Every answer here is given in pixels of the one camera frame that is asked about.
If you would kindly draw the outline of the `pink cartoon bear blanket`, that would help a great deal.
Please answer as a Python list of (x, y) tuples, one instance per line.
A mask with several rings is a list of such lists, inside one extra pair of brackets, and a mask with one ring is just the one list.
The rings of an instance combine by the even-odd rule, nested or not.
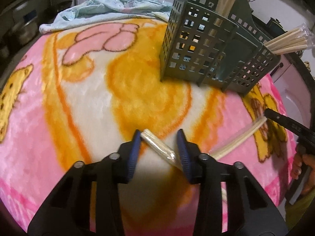
[[(42, 36), (1, 91), (1, 200), (25, 231), (78, 160), (102, 160), (149, 129), (176, 148), (176, 132), (202, 152), (223, 146), (265, 108), (286, 113), (266, 75), (248, 95), (160, 82), (166, 23), (121, 20)], [(276, 206), (290, 181), (293, 137), (267, 122), (220, 159), (241, 161)], [(144, 142), (128, 185), (119, 185), (126, 235), (192, 235), (199, 187)]]

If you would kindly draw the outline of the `dark green utensil basket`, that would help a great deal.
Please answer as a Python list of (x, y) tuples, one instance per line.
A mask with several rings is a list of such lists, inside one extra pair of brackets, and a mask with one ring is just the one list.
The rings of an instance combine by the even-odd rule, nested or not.
[(248, 0), (227, 17), (218, 0), (173, 0), (160, 53), (160, 77), (247, 94), (280, 61), (255, 25)]

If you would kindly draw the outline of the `steel pot on shelf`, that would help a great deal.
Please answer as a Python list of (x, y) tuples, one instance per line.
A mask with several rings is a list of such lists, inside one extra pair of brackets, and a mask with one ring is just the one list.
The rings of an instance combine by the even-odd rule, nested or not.
[(38, 32), (37, 17), (34, 17), (28, 22), (18, 23), (14, 30), (14, 35), (20, 45), (26, 45), (35, 38)]

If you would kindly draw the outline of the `light blue patterned cloth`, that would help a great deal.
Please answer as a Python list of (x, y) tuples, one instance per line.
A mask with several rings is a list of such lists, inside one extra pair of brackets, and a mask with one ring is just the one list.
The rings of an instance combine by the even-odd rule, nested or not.
[(132, 18), (153, 18), (167, 22), (171, 9), (172, 3), (165, 0), (86, 0), (59, 12), (53, 23), (41, 24), (39, 32), (48, 34), (93, 23)]

